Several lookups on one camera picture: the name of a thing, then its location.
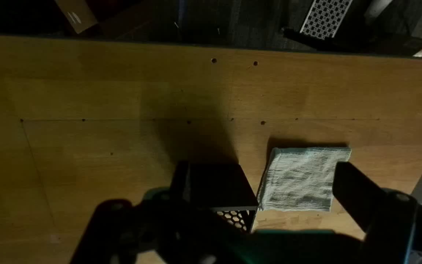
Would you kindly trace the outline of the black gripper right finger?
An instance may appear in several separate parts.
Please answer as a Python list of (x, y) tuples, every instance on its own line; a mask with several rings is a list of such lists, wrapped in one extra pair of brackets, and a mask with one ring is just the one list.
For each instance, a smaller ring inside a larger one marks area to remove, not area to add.
[(422, 257), (422, 204), (381, 188), (349, 162), (336, 165), (333, 195), (364, 231), (361, 253), (375, 264), (409, 264)]

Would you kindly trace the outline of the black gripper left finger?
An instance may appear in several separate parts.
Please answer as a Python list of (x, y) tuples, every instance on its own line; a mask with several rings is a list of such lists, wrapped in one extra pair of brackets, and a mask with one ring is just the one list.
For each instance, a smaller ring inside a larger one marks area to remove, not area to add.
[(179, 264), (180, 233), (191, 165), (180, 162), (172, 185), (151, 191), (139, 204), (125, 198), (100, 203), (73, 251), (69, 264), (136, 264), (145, 253), (157, 253), (167, 264)]

